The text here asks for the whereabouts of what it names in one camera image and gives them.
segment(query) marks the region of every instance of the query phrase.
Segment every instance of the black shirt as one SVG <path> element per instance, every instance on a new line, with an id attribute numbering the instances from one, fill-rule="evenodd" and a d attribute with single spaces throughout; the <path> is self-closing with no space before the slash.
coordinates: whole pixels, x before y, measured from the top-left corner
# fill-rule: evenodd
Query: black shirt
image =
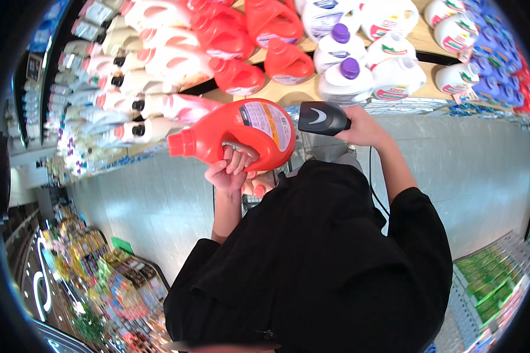
<path id="1" fill-rule="evenodd" d="M 418 352 L 452 282 L 444 227 L 413 187 L 385 218 L 352 166 L 307 161 L 224 244 L 200 239 L 164 303 L 173 341 L 272 338 L 277 352 Z"/>

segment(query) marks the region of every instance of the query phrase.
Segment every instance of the gray pants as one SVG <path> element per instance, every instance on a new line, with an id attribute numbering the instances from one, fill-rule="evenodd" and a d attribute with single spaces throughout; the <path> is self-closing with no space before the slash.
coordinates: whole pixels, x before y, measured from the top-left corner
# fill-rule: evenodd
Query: gray pants
<path id="1" fill-rule="evenodd" d="M 346 164 L 348 166 L 354 166 L 356 167 L 361 173 L 363 173 L 363 169 L 361 169 L 361 164 L 357 160 L 357 157 L 350 153 L 345 153 L 343 156 L 339 157 L 332 163 L 336 164 Z M 300 169 L 300 166 L 296 168 L 294 171 L 287 174 L 287 178 L 293 177 L 296 174 L 298 174 L 298 170 Z"/>

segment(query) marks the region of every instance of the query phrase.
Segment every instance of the sneaker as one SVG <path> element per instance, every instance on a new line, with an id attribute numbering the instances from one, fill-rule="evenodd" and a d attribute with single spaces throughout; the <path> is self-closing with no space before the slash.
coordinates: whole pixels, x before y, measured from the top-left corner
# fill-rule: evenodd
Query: sneaker
<path id="1" fill-rule="evenodd" d="M 357 156 L 357 147 L 354 144 L 347 144 L 344 153 L 349 153 L 350 155 Z"/>
<path id="2" fill-rule="evenodd" d="M 316 156 L 312 152 L 308 152 L 306 156 L 304 156 L 304 160 L 317 160 Z"/>

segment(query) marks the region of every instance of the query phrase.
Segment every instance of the person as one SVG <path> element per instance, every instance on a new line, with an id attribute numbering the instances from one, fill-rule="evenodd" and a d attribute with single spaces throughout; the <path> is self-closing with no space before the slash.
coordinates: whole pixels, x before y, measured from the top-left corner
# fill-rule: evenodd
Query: person
<path id="1" fill-rule="evenodd" d="M 173 341 L 402 353 L 432 342 L 452 284 L 445 229 L 391 135 L 361 107 L 344 110 L 352 124 L 336 137 L 379 153 L 388 236 L 349 156 L 306 161 L 242 218 L 251 160 L 225 146 L 205 174 L 216 186 L 211 239 L 198 240 L 164 302 Z"/>

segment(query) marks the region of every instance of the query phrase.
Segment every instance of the handheld barcode scanner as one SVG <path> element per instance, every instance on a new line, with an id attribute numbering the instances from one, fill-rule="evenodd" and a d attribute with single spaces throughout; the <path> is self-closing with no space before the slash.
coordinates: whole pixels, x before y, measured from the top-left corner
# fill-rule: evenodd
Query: handheld barcode scanner
<path id="1" fill-rule="evenodd" d="M 300 105 L 298 129 L 313 134 L 334 136 L 348 130 L 352 121 L 339 105 L 329 102 L 303 102 Z"/>

